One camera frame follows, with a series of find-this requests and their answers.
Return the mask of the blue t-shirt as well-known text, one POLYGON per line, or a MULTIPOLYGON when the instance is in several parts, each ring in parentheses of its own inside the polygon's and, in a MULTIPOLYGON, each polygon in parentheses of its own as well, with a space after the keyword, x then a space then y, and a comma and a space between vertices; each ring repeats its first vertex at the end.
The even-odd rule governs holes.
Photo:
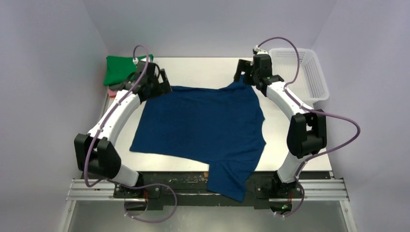
POLYGON ((266 144, 263 122, 255 91, 242 81, 174 86, 146 102, 129 150, 206 163, 207 190, 242 202, 266 144))

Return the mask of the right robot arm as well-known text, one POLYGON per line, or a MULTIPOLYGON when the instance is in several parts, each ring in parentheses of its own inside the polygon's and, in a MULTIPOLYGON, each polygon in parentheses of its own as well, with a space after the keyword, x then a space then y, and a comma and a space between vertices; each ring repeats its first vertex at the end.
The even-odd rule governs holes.
POLYGON ((289 119, 286 138, 288 154, 274 172, 271 191, 279 197, 298 187, 298 177, 308 159, 327 145, 326 117, 303 109, 302 101, 288 88, 280 75, 274 75, 268 54, 256 54, 251 61, 239 59, 234 81, 255 86, 274 102, 289 119))

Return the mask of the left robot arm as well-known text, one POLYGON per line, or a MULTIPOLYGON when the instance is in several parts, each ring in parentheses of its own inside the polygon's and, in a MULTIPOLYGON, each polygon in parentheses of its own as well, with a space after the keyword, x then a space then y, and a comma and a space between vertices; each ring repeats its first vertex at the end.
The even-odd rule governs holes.
POLYGON ((117 138, 132 113, 148 99, 172 92, 166 71, 157 63, 140 60, 136 70, 115 86, 117 94, 99 122, 86 134, 77 134, 74 148, 78 169, 91 188, 106 180, 133 198, 146 197, 142 173, 125 165, 115 149, 117 138))

